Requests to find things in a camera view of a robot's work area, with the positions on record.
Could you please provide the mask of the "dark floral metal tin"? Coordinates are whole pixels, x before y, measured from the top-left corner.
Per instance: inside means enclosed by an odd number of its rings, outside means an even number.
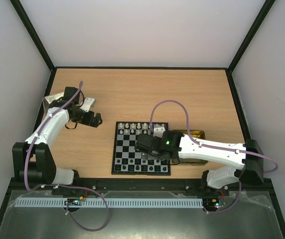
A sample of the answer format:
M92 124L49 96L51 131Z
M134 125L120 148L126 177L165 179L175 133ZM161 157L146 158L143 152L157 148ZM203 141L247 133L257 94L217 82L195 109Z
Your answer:
M198 139L206 139L205 132L202 130L191 130L192 137L198 138ZM185 159L172 159L170 164L171 166L174 165L196 165L196 166L204 166L207 164L208 161L197 159L197 158L185 158Z

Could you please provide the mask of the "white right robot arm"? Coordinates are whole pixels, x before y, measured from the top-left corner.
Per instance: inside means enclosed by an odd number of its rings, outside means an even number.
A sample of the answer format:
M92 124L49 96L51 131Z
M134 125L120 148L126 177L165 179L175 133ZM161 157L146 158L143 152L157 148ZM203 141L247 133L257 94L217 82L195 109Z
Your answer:
M236 182L253 186L264 183L263 153L253 139L244 144L221 143L166 130L161 136L139 135L135 149L161 161L200 159L223 164L203 172L200 189L206 195Z

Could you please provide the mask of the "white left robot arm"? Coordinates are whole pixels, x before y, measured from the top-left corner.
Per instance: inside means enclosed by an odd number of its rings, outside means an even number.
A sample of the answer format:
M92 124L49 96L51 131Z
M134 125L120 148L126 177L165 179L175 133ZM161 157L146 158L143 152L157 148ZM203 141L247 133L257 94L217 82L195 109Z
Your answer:
M24 183L28 191L36 190L30 183L57 187L72 185L79 179L77 170L56 166L51 147L70 121L90 127L102 124L100 113L91 110L95 102L94 98L85 97L80 87L66 87L64 92L43 98L43 121L30 137L12 147L15 179Z

